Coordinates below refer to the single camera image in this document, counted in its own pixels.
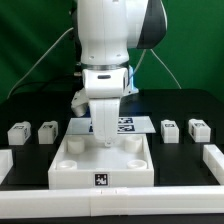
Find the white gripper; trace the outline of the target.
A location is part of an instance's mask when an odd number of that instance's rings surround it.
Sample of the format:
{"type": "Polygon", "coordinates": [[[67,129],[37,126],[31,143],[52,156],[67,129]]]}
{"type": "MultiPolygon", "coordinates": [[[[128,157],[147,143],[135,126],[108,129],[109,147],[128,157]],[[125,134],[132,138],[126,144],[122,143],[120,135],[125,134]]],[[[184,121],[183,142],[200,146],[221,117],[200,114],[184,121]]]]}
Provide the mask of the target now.
{"type": "Polygon", "coordinates": [[[94,137],[110,148],[116,141],[120,101],[128,83],[128,70],[83,71],[94,137]]]}

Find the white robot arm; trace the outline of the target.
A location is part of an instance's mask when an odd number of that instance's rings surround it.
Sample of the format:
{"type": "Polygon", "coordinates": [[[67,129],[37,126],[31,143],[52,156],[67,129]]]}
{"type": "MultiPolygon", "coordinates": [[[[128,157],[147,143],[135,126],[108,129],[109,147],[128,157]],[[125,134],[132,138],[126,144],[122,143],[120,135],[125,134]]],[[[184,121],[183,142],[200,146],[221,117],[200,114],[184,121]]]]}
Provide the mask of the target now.
{"type": "Polygon", "coordinates": [[[167,31],[167,16],[162,0],[75,2],[84,88],[73,109],[77,115],[89,110],[95,139],[111,146],[117,138],[120,101],[132,93],[128,50],[158,45],[167,31]]]}

